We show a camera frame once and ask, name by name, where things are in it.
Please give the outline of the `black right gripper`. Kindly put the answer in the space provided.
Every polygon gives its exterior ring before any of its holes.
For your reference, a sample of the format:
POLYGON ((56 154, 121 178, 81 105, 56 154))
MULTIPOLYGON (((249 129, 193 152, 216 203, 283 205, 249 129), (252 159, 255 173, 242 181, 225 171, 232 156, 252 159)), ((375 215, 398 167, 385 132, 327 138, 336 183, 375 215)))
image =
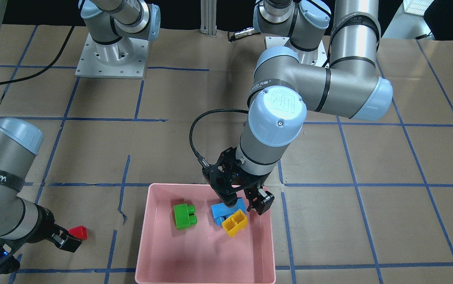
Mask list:
POLYGON ((74 237, 66 229, 54 225, 53 213, 37 205, 37 224, 29 234, 16 240, 0 238, 0 274, 14 273, 20 268, 20 262, 13 256, 24 244, 35 244, 49 238, 60 250, 75 253, 82 240, 74 237))

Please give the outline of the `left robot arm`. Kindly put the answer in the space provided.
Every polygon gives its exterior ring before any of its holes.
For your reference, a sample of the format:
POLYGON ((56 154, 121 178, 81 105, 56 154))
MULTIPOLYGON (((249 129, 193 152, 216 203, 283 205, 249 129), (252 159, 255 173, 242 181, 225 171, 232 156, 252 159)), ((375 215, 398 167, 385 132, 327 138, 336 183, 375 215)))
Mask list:
POLYGON ((377 0, 263 0, 255 5, 256 31, 288 37, 266 49, 254 69, 248 117, 238 146, 209 164, 197 151, 203 176, 221 201, 265 213, 275 199, 264 182, 299 135, 308 111, 376 121, 391 105, 389 80, 376 75, 380 42, 377 0))

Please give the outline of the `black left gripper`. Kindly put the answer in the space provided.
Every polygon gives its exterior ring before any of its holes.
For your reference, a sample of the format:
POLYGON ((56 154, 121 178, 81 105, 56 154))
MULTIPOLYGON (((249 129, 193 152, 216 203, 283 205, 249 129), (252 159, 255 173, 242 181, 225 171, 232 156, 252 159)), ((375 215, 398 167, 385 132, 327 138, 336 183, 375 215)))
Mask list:
POLYGON ((263 215, 275 200, 271 192, 263 189, 267 174, 256 176, 241 168, 241 160, 236 158, 237 148, 228 148, 220 154, 215 164, 208 164, 202 158, 203 176, 227 207, 237 203, 237 192, 244 190, 249 201, 247 212, 254 210, 263 215))

